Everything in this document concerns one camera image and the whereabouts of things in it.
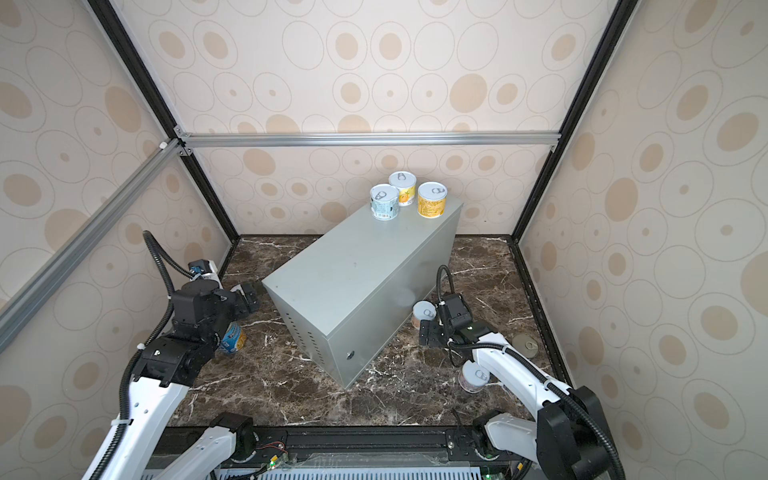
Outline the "yellow orange label can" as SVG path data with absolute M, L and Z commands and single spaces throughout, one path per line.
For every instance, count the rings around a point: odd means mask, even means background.
M 446 208 L 448 191 L 439 182 L 424 182 L 417 190 L 418 213 L 427 219 L 438 218 L 443 215 Z

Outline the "light blue bear can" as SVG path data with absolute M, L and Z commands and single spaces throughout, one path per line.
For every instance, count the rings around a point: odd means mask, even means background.
M 370 209 L 379 221 L 389 221 L 399 214 L 399 190 L 389 184 L 379 184 L 370 190 Z

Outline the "yellow fruit label can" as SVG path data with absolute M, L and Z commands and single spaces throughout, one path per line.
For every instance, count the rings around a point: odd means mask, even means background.
M 416 198 L 416 176 L 408 171 L 393 172 L 388 179 L 391 186 L 398 190 L 398 203 L 401 207 L 409 206 Z

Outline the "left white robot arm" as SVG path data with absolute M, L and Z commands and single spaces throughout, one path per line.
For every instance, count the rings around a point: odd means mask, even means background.
M 181 267 L 154 235 L 142 233 L 167 290 L 167 307 L 118 384 L 118 415 L 86 471 L 88 479 L 137 479 L 170 416 L 217 352 L 245 343 L 239 323 L 259 308 L 250 283 L 223 288 L 214 262 Z

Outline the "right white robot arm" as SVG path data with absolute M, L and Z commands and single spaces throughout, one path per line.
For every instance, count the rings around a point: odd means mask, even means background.
M 474 318 L 455 289 L 436 291 L 436 316 L 420 323 L 419 342 L 446 351 L 465 390 L 490 379 L 516 397 L 530 420 L 492 410 L 474 420 L 470 434 L 485 461 L 504 453 L 519 457 L 509 478 L 522 479 L 538 466 L 548 479 L 623 479 L 626 472 L 597 395 L 573 388 L 535 365 L 492 325 Z

